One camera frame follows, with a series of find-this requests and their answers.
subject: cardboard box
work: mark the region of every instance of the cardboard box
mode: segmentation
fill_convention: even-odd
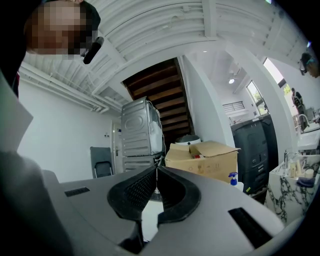
[[[171,144],[165,166],[229,183],[229,173],[237,171],[238,150],[214,141]],[[194,155],[203,155],[204,158],[195,159]]]

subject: toiletry bottle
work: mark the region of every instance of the toiletry bottle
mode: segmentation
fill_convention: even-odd
[[[229,177],[232,177],[230,180],[230,185],[237,188],[241,192],[244,191],[244,184],[242,182],[238,182],[236,179],[236,175],[238,175],[237,172],[230,172]]]

